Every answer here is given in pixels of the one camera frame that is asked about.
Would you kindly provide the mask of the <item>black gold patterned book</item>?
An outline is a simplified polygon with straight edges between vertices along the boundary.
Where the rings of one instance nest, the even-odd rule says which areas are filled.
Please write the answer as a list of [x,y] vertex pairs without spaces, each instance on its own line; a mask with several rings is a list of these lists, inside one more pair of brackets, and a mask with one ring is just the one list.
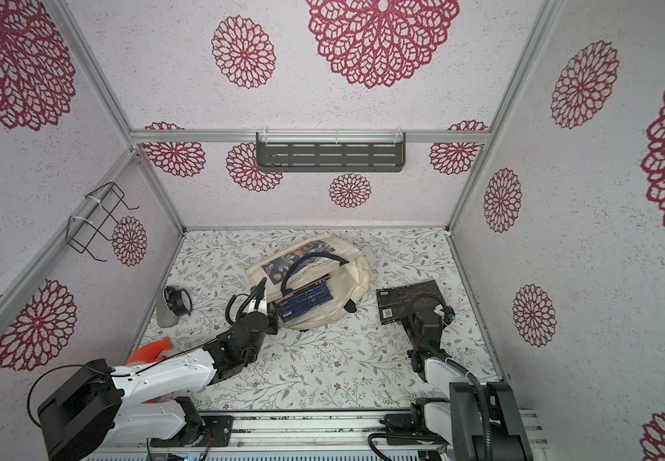
[[398,322],[419,309],[434,310],[444,302],[435,280],[376,290],[382,325]]

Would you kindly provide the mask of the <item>cream canvas tote bag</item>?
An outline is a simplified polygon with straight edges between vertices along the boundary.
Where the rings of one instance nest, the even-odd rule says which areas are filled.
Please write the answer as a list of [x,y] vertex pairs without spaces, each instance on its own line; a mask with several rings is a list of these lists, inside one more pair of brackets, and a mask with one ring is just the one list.
[[319,234],[263,259],[245,270],[252,284],[266,279],[266,299],[276,303],[295,290],[325,279],[332,301],[301,317],[279,323],[288,330],[327,326],[357,311],[369,291],[370,265],[363,251],[330,234]]

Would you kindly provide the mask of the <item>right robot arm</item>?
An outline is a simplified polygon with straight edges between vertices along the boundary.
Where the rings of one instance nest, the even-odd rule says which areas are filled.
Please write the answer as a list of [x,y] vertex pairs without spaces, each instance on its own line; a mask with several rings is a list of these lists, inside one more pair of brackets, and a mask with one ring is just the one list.
[[532,460],[534,454],[511,387],[503,380],[478,378],[450,357],[440,341],[453,311],[412,307],[401,324],[411,342],[415,374],[439,390],[441,399],[418,399],[408,431],[421,441],[441,439],[454,460]]

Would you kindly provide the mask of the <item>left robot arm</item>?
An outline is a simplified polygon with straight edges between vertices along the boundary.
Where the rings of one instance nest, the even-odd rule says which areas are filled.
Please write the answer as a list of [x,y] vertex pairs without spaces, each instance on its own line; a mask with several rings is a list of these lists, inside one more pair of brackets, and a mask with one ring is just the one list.
[[275,318],[265,284],[254,286],[238,319],[215,339],[151,364],[76,366],[37,411],[51,460],[82,460],[102,446],[156,442],[184,447],[211,437],[190,393],[254,363]]

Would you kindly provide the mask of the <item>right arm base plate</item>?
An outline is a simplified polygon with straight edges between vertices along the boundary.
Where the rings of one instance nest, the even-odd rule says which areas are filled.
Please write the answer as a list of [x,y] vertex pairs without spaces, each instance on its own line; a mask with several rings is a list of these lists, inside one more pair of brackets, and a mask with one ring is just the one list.
[[407,413],[386,413],[382,417],[384,432],[389,434],[389,440],[402,445],[407,441],[452,443],[452,436],[447,434],[446,426],[440,423],[426,421],[424,411],[419,407],[411,407]]

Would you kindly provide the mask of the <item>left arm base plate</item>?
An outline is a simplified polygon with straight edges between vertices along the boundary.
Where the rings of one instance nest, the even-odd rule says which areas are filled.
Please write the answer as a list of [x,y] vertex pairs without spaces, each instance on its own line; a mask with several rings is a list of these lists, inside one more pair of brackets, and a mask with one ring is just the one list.
[[168,440],[150,439],[150,448],[228,447],[232,435],[234,417],[211,415],[202,416],[201,419],[201,424],[189,422],[177,435]]

